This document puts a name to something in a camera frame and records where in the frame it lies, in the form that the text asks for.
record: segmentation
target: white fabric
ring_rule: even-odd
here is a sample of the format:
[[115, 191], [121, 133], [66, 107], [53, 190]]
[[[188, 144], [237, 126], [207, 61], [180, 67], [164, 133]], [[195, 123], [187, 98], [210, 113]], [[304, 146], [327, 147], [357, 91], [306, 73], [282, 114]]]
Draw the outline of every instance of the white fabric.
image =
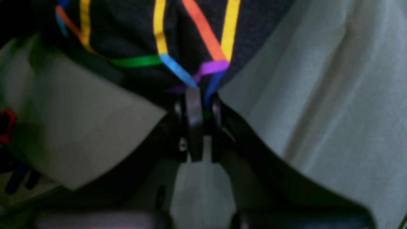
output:
[[221, 90], [270, 148], [380, 229], [407, 212], [406, 25], [405, 0], [297, 0]]

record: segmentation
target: purple stripe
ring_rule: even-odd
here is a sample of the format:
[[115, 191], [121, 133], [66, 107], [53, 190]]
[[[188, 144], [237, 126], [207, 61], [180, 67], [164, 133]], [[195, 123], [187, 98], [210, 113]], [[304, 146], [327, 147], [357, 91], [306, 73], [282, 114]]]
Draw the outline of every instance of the purple stripe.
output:
[[[209, 75], [209, 74], [217, 73], [220, 71], [224, 71], [228, 67], [229, 67], [229, 62], [227, 60], [204, 62], [201, 64], [198, 71], [193, 75], [193, 77], [194, 77], [196, 83], [198, 84], [204, 75]], [[175, 86], [173, 88], [166, 89], [164, 91], [167, 93], [171, 93], [171, 94], [179, 94], [185, 88], [187, 88], [187, 85], [182, 84], [179, 86]]]

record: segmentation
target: green stripe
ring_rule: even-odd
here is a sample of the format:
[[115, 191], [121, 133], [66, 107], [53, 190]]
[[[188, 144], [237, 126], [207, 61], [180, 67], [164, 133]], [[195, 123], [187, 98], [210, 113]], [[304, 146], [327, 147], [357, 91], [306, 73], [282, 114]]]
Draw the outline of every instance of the green stripe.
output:
[[118, 65], [121, 67], [128, 67], [128, 68], [137, 68], [137, 67], [162, 64], [162, 61], [161, 61], [159, 55], [150, 55], [150, 56], [133, 57], [133, 58], [125, 58], [125, 59], [110, 59], [110, 61], [115, 65]]

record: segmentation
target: orange stripe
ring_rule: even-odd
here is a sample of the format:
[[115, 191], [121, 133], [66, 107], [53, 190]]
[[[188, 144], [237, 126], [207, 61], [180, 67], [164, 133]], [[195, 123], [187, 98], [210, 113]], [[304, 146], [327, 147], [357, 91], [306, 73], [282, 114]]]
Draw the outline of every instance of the orange stripe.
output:
[[195, 22], [213, 60], [218, 61], [226, 59], [226, 56], [222, 51], [221, 44], [217, 40], [208, 20], [202, 13], [198, 4], [194, 0], [182, 0], [182, 2], [189, 15], [192, 17], [192, 20]]
[[55, 7], [55, 10], [59, 14], [59, 16], [62, 18], [63, 22], [65, 22], [66, 26], [79, 38], [79, 40], [82, 42], [82, 33], [81, 30], [69, 19], [68, 15], [66, 15], [65, 11], [60, 5], [57, 5]]

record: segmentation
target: dark gray fabric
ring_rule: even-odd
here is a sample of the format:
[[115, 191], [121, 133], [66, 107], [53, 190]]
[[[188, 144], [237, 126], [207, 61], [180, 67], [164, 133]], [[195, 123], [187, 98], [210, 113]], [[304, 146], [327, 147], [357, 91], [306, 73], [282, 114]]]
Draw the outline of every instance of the dark gray fabric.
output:
[[[207, 17], [216, 37], [221, 40], [227, 0], [197, 0]], [[293, 0], [242, 0], [236, 29], [236, 41], [231, 67], [219, 86], [228, 82], [251, 59], [263, 42], [275, 29]], [[95, 51], [107, 58], [129, 58], [157, 54], [153, 34], [154, 0], [99, 0], [92, 1], [91, 40]], [[79, 0], [71, 0], [66, 13], [80, 27]], [[202, 41], [194, 22], [181, 0], [168, 0], [164, 18], [164, 30], [168, 50], [182, 67], [194, 74], [202, 62], [211, 61], [211, 56]], [[71, 32], [69, 42], [81, 47]], [[151, 87], [166, 89], [182, 82], [164, 65], [121, 68]], [[202, 92], [210, 80], [204, 77]]]

